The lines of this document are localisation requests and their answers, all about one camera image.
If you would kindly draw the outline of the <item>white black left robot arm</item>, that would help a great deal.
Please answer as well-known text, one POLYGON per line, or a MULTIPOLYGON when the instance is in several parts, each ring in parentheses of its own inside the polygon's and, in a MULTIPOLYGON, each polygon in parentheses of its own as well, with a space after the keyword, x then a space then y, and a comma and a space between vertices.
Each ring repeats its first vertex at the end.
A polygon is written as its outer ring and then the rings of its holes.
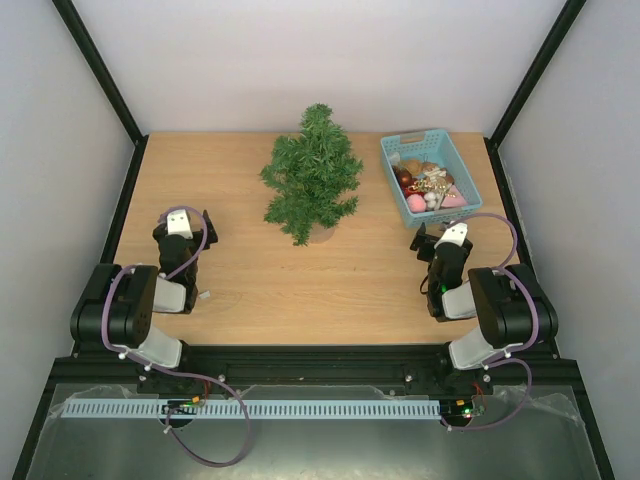
POLYGON ((219 241, 206 210, 176 206, 152 237, 159 264, 97 265, 70 319, 74 341, 100 345, 145 371, 184 372, 189 346, 153 323, 155 313, 188 315, 199 296, 198 258, 219 241))

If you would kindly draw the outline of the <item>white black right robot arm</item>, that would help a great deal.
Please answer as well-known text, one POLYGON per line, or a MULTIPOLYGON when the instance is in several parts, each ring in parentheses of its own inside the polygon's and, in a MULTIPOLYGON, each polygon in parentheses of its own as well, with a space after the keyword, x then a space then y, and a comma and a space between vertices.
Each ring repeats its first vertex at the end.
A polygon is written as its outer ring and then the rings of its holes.
POLYGON ((473 248, 467 234, 465 223, 450 223, 439 235, 422 224, 410 245, 427 264, 420 293, 431 317, 440 323, 478 322, 438 355, 435 380, 450 392, 470 381, 471 370, 486 370, 516 352, 552 341, 558 332, 556 310, 529 266, 464 269, 473 248))

